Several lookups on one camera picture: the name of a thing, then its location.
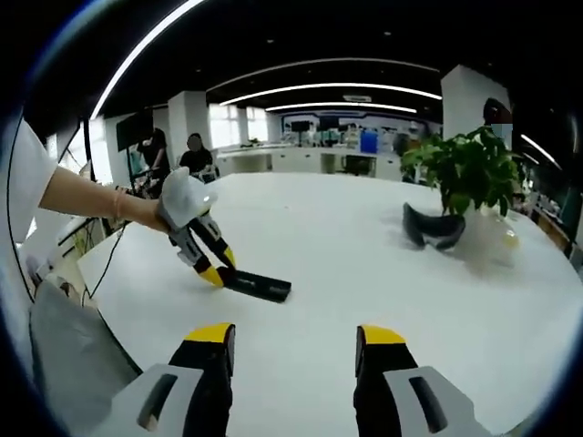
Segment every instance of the wire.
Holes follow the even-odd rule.
[[[95,286],[95,288],[93,289],[93,292],[89,294],[89,298],[93,299],[93,297],[95,296],[95,293],[97,292],[97,289],[99,288],[99,285],[101,285],[101,281],[103,280],[103,278],[105,278],[106,273],[107,273],[107,269],[109,269],[109,264],[111,264],[111,260],[113,259],[113,254],[116,250],[116,247],[118,246],[119,242],[121,241],[121,238],[124,235],[124,232],[126,230],[126,226],[128,225],[127,222],[124,223],[123,228],[121,229],[121,231],[119,232],[118,235],[118,240],[116,241],[116,243],[113,245],[113,248],[111,249],[111,253],[109,253],[109,259],[107,260],[107,264],[106,267],[103,270],[103,273],[101,274],[101,278],[99,278],[99,281],[97,282],[97,285]]]

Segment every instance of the black ceiling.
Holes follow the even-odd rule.
[[[26,116],[41,135],[55,131],[71,117],[88,115],[131,48],[182,3],[106,1],[113,6],[83,28],[37,83],[28,101]],[[17,55],[25,52],[26,45],[38,49],[38,42],[32,42],[35,37],[46,40],[56,24],[63,22],[67,10],[74,11],[82,2],[33,3],[32,21],[30,14],[22,15],[26,32],[15,32],[24,38]],[[28,2],[20,7],[28,12],[32,6]],[[150,45],[118,83],[103,112],[106,116],[125,114],[164,103],[183,89],[206,90],[264,68],[333,57],[390,59],[436,71],[387,63],[301,65],[219,86],[209,92],[209,101],[321,82],[407,86],[440,94],[441,77],[461,63],[505,85],[517,107],[527,108],[524,114],[532,115],[522,117],[523,128],[544,147],[556,148],[553,153],[559,159],[568,159],[568,148],[557,145],[552,133],[541,129],[552,132],[552,123],[545,118],[551,107],[557,117],[568,109],[578,110],[583,71],[577,55],[576,19],[568,10],[537,9],[532,2],[418,0],[411,5],[405,0],[294,0],[285,4],[207,0]],[[431,98],[350,91],[370,96],[374,103],[414,107],[428,119],[438,121],[442,116],[440,102]],[[278,106],[337,100],[342,94],[342,89],[306,90],[244,103]]]

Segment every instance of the potted plant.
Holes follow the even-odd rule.
[[[401,170],[409,176],[418,168],[426,172],[427,185],[441,192],[443,214],[464,215],[470,206],[478,210],[499,205],[505,216],[520,183],[513,156],[491,127],[484,126],[447,140],[428,138],[404,153]]]

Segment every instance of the standing person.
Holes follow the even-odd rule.
[[[190,174],[211,170],[212,155],[202,144],[199,133],[190,135],[187,147],[189,149],[180,158],[179,165],[181,167],[188,167]]]
[[[152,137],[143,141],[138,146],[138,152],[144,156],[146,164],[148,164],[150,170],[152,170],[152,178],[158,180],[149,190],[149,194],[153,198],[159,198],[162,184],[170,174],[170,162],[166,150],[167,148],[168,143],[166,142],[166,135],[163,130],[158,129],[157,127],[154,129]]]

